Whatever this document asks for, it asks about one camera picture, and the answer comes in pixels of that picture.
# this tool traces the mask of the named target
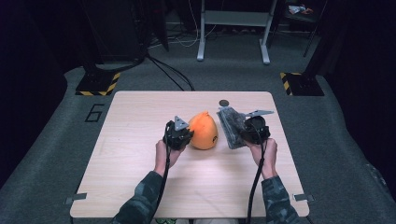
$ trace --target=orange object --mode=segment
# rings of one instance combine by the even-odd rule
[[[207,111],[195,115],[189,122],[194,131],[191,144],[202,150],[210,149],[218,142],[218,127]]]

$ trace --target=table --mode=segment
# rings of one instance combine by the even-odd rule
[[[262,51],[262,62],[264,64],[269,64],[270,58],[268,56],[268,49],[266,43],[268,39],[268,34],[270,33],[271,23],[274,17],[276,1],[277,0],[272,0],[272,4],[269,12],[240,12],[240,11],[205,10],[205,0],[202,0],[201,37],[199,42],[197,60],[199,62],[204,60],[206,24],[243,25],[243,26],[265,27],[264,35],[262,39],[259,40],[259,43],[260,43],[260,49]]]
[[[134,195],[139,181],[154,168],[155,144],[165,124],[179,116],[189,121],[208,111],[217,124],[219,140],[209,150],[188,145],[170,169],[155,217],[246,217],[249,192],[257,171],[247,147],[229,149],[217,112],[227,100],[236,111],[273,110],[264,118],[278,143],[276,169],[292,194],[304,193],[271,93],[262,91],[118,91],[107,113],[78,193],[72,217],[114,217]],[[307,201],[291,199],[300,217]],[[253,217],[265,217],[262,188],[255,191]]]

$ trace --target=orange fabric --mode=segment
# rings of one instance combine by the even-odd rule
[[[207,111],[195,115],[189,122],[194,131],[191,144],[202,150],[210,149],[218,142],[218,127]]]

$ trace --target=camouflage sleeve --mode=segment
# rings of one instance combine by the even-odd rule
[[[157,208],[162,182],[162,176],[153,171],[149,172],[134,189],[134,197],[120,208],[111,223],[150,223]]]
[[[296,210],[290,204],[289,194],[279,176],[262,181],[267,224],[300,223]]]

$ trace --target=person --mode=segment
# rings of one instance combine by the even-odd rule
[[[299,223],[297,212],[290,204],[289,194],[279,175],[276,172],[277,143],[273,138],[266,140],[264,153],[264,164],[262,167],[262,197],[266,211],[266,223]],[[260,145],[246,142],[250,148],[253,160],[259,165],[262,157]],[[170,165],[172,167],[179,158],[181,150],[171,150]],[[166,145],[163,140],[156,144],[155,167],[136,186],[134,196],[128,200],[120,211],[113,217],[112,224],[146,224],[151,223],[156,212],[157,199],[160,194],[163,174],[165,172]],[[200,223],[238,223],[236,219],[205,219],[195,220],[195,224]]]

